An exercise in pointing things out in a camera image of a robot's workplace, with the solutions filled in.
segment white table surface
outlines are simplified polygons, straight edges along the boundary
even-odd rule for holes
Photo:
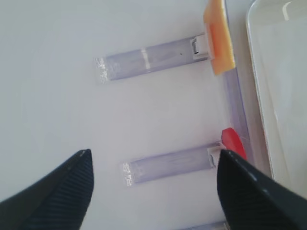
[[[0,3],[0,200],[79,149],[91,148],[95,189],[83,229],[179,229],[223,220],[215,171],[132,189],[122,186],[119,175],[124,160],[219,140],[231,122],[223,116],[226,95],[210,63],[106,86],[94,77],[95,57],[199,34],[205,5],[204,0]],[[249,5],[227,0],[255,164],[269,174],[246,36]]]

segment white background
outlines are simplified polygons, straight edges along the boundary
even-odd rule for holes
[[[0,200],[90,148],[95,189],[83,229],[170,230],[223,220],[215,171],[129,189],[119,173],[125,160],[211,143],[231,126],[223,83],[210,63],[109,85],[95,80],[96,57],[201,33],[205,5],[203,0],[1,3]],[[238,14],[231,4],[229,10],[240,22],[242,15],[245,19],[246,9]],[[247,88],[243,99],[251,108],[249,127],[261,129],[254,91]],[[251,133],[263,146],[263,136]]]

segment red cap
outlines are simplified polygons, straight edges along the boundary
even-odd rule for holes
[[[227,128],[222,131],[222,143],[228,150],[232,150],[246,160],[246,153],[240,137],[233,128]]]

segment plastic tray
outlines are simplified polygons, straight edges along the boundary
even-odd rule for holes
[[[273,177],[307,197],[307,2],[256,0],[247,26]]]

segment red tab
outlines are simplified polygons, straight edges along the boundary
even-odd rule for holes
[[[240,137],[233,128],[227,128],[222,131],[222,143],[228,150],[232,150],[246,160],[246,153]]]

